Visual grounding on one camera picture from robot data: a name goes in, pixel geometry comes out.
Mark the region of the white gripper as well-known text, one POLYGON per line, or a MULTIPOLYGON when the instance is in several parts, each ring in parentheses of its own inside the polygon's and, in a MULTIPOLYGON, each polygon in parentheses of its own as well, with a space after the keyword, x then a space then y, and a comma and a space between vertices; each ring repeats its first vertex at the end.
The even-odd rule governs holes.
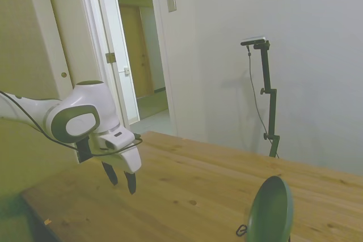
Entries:
POLYGON ((93 137, 91 153, 102 161, 102 166, 112 185, 118 184, 118 178, 113 167, 124 171, 130 194, 137 190, 136 174, 141 166, 141 157, 137 145, 142 142, 139 135, 131 137, 93 137))

